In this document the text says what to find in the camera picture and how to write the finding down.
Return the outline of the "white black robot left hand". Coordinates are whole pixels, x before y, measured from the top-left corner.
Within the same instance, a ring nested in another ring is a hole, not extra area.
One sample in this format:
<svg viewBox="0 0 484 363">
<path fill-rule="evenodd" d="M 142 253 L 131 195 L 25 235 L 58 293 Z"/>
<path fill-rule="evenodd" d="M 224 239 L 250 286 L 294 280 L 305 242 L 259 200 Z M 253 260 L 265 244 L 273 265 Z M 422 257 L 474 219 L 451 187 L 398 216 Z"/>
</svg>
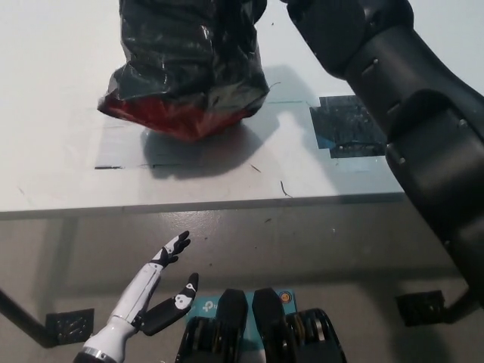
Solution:
<svg viewBox="0 0 484 363">
<path fill-rule="evenodd" d="M 193 273 L 175 296 L 149 308 L 162 273 L 178 261 L 178 255 L 190 244 L 189 232 L 171 239 L 132 279 L 112 311 L 107 324 L 123 327 L 131 336 L 139 331 L 153 336 L 183 318 L 191 309 L 198 290 L 199 274 Z"/>
</svg>

